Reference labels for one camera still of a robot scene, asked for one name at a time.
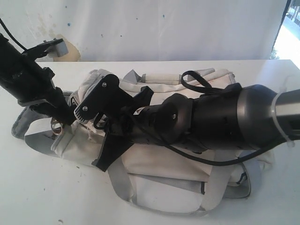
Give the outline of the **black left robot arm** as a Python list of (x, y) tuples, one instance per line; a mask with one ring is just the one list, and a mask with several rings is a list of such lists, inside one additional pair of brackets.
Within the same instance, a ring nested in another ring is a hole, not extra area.
[(67, 104), (62, 90), (54, 85), (54, 72), (35, 62), (51, 44), (53, 41), (20, 53), (1, 35), (0, 85), (17, 99), (20, 106), (28, 106), (62, 124), (71, 125), (75, 121), (73, 108)]

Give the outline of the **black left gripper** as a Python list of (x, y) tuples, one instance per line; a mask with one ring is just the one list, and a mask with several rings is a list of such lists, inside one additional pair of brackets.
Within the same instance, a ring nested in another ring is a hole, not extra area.
[(0, 45), (0, 86), (21, 106), (51, 115), (63, 124), (73, 123), (73, 111), (63, 91), (52, 81), (54, 73), (20, 53), (11, 44)]

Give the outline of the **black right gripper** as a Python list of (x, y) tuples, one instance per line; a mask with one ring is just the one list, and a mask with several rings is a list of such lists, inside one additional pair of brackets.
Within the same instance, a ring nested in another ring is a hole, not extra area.
[(105, 172), (134, 144), (150, 144), (174, 148), (184, 137), (192, 120), (193, 100), (172, 94), (159, 105), (150, 105), (154, 92), (149, 87), (133, 96), (135, 103), (121, 109), (117, 120), (103, 113), (95, 117), (94, 127), (105, 132), (98, 157), (92, 165)]

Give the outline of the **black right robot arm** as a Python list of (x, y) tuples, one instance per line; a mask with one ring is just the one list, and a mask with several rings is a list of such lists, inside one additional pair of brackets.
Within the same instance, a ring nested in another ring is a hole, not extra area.
[(200, 88), (198, 98), (173, 94), (151, 105), (143, 87), (131, 97), (119, 87), (104, 91), (97, 120), (106, 116), (95, 166), (102, 171), (134, 144), (165, 147), (207, 165), (244, 162), (300, 138), (300, 92), (276, 93), (262, 85)]

